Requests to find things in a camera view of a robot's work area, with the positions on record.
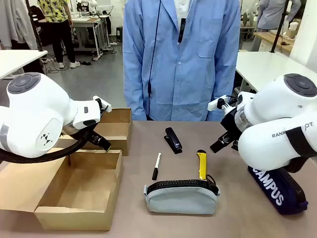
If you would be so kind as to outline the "grey zip pencil case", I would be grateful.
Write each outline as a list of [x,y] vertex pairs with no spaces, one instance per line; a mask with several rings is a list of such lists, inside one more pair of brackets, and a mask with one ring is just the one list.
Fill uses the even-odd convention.
[[212,176],[205,180],[163,180],[143,190],[146,207],[150,212],[213,215],[220,190]]

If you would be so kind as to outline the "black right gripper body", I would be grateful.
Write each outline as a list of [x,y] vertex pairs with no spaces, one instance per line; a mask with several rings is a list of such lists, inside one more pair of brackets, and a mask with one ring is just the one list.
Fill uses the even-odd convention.
[[234,108],[228,112],[220,124],[225,128],[226,133],[222,136],[229,138],[230,140],[238,140],[242,134],[241,130],[238,128],[235,122],[235,114],[237,109]]

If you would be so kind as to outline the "person's left forearm blue sleeve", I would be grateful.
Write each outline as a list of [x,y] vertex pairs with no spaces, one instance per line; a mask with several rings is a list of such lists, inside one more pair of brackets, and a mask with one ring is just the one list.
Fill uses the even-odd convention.
[[231,95],[234,84],[237,56],[215,58],[215,82],[212,100]]

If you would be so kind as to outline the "black clip-on recorder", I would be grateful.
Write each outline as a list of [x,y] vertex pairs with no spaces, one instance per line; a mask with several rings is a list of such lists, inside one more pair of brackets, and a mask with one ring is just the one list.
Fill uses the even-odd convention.
[[178,36],[178,42],[181,43],[183,39],[183,34],[185,30],[185,25],[186,25],[186,18],[181,18],[181,24],[180,24],[180,29],[179,29],[179,36]]

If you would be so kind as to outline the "person's right forearm blue sleeve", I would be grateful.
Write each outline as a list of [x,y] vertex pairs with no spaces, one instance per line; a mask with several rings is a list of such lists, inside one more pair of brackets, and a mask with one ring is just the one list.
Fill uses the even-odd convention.
[[124,96],[133,120],[147,120],[144,109],[142,66],[134,54],[123,56]]

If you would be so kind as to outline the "white black marker pen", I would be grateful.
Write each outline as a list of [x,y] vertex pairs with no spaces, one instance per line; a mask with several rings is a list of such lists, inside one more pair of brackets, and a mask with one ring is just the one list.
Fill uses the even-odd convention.
[[156,164],[155,164],[154,171],[153,171],[153,175],[152,175],[152,180],[157,180],[160,159],[161,159],[161,152],[158,153],[158,157],[157,157]]

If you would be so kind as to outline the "person in grey coat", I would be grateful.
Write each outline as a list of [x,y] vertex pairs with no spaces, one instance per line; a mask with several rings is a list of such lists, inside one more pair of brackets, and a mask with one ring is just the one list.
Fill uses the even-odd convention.
[[25,0],[0,0],[0,48],[38,49]]

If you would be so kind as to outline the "small brown cardboard box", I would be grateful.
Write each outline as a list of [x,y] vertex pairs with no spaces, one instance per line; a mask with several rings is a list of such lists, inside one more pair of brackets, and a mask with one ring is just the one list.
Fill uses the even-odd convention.
[[130,108],[114,108],[104,113],[94,131],[111,143],[111,150],[121,150],[123,156],[128,156],[132,125]]

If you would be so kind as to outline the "wooden top table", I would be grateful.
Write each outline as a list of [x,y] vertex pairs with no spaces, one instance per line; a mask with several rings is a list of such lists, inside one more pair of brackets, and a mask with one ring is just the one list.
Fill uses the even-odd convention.
[[[253,34],[255,37],[259,37],[261,40],[264,40],[265,43],[271,44],[275,41],[276,35],[271,32],[256,32]],[[295,39],[290,39],[285,35],[280,35],[277,39],[275,46],[275,51],[280,50],[282,53],[291,53]]]

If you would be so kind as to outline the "person in blue lab coat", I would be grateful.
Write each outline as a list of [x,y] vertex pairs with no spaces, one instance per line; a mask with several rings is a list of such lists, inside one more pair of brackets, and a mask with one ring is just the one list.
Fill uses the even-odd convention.
[[127,0],[122,51],[142,66],[147,120],[222,120],[208,111],[215,58],[238,56],[239,33],[239,0]]

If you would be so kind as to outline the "yellow utility knife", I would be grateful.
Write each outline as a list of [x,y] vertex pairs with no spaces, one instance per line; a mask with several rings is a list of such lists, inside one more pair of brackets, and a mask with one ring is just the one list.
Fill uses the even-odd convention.
[[207,153],[205,150],[198,150],[197,155],[199,157],[199,178],[206,179],[207,175]]

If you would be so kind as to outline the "person in yellow floral shirt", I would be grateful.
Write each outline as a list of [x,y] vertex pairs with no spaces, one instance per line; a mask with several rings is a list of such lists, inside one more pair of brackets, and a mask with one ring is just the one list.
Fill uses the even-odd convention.
[[61,45],[65,46],[70,68],[77,68],[80,62],[76,61],[71,37],[73,25],[69,0],[37,0],[37,4],[44,14],[47,26],[52,35],[54,56],[60,69],[64,68]]

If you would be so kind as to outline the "navy campus pencil case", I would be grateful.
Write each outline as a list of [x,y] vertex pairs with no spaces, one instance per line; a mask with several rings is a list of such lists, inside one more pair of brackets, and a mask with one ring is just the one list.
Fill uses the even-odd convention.
[[248,166],[248,171],[281,215],[295,215],[307,210],[304,191],[285,169],[260,171]]

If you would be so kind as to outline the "large brown cardboard box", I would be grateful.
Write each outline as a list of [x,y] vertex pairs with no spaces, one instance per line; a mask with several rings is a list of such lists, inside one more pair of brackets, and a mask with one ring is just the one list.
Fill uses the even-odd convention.
[[108,231],[123,173],[120,150],[79,150],[0,169],[0,210],[32,213],[46,230]]

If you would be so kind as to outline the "black stapler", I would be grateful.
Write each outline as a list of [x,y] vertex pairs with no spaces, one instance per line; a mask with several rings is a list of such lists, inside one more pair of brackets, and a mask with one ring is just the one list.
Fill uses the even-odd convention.
[[166,135],[164,136],[164,139],[166,140],[174,154],[182,153],[182,145],[178,137],[176,136],[174,130],[171,127],[167,127],[165,129],[165,133]]

